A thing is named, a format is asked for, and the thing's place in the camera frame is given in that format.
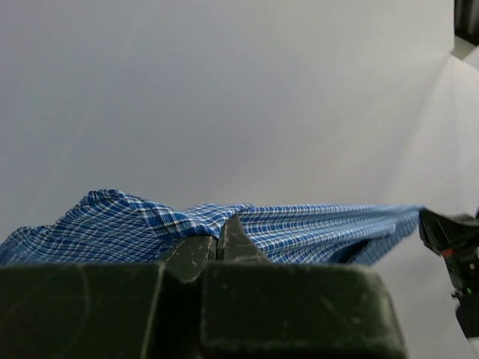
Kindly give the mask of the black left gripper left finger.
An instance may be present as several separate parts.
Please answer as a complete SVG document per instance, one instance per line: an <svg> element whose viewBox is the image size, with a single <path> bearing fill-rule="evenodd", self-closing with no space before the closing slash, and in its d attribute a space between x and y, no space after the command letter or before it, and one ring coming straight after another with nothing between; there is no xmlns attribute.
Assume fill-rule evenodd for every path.
<svg viewBox="0 0 479 359"><path fill-rule="evenodd" d="M212 236L187 237L160 257L169 274L182 283L194 282L209 261L216 260L218 240Z"/></svg>

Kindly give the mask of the blue checked long sleeve shirt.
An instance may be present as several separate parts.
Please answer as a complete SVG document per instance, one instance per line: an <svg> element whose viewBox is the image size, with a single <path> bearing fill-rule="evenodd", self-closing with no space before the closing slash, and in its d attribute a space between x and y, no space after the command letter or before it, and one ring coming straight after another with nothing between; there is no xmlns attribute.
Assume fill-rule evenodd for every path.
<svg viewBox="0 0 479 359"><path fill-rule="evenodd" d="M173 209L114 189L88 192L54 224L20 227L1 244L1 263L145 263L190 236L218 238L238 217L275 263L373 265L419 223L418 205L248 203Z"/></svg>

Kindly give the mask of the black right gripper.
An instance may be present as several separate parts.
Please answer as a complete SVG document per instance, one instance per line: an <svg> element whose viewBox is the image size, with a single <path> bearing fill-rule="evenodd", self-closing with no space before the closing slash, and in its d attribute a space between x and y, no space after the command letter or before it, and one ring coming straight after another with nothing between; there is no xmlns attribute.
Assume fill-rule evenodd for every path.
<svg viewBox="0 0 479 359"><path fill-rule="evenodd" d="M453 297L478 295L478 216L422 209L419 234L424 246L444 260Z"/></svg>

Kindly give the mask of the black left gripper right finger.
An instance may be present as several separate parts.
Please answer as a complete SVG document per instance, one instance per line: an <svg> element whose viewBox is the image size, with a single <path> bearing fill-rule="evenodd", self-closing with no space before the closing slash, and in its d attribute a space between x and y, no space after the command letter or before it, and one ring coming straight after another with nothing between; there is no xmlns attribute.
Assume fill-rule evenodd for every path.
<svg viewBox="0 0 479 359"><path fill-rule="evenodd" d="M245 234L238 215L228 219L219 237L219 261L234 263L271 263Z"/></svg>

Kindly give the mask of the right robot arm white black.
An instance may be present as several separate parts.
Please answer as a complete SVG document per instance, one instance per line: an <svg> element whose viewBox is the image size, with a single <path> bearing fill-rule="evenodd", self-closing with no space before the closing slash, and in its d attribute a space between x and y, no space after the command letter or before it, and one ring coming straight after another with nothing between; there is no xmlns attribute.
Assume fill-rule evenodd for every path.
<svg viewBox="0 0 479 359"><path fill-rule="evenodd" d="M419 233L424 246L442 257L458 300L456 318L465 338L478 344L478 216L447 216L422 209Z"/></svg>

